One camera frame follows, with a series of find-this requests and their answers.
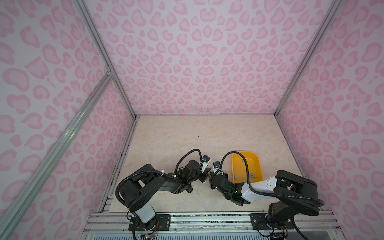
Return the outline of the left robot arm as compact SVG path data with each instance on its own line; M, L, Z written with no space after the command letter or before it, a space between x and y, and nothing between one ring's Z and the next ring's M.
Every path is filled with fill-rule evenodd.
M115 196L143 224L152 224L157 214L149 203L150 199L158 191L172 194L184 191L191 193L193 182L199 180L203 183L207 179L211 170L208 167L210 161L211 158L204 155L199 162L190 160L185 167L173 174L165 174L146 164L117 185Z

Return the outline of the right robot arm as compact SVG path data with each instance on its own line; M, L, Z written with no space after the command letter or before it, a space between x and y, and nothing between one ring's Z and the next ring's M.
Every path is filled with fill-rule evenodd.
M274 178L250 184L234 184L226 174L213 174L210 186L240 207L259 200L278 199L269 204L268 213L262 220L262 224L270 229L282 227L297 214L318 216L319 208L325 204L319 199L315 182L284 170L277 171Z

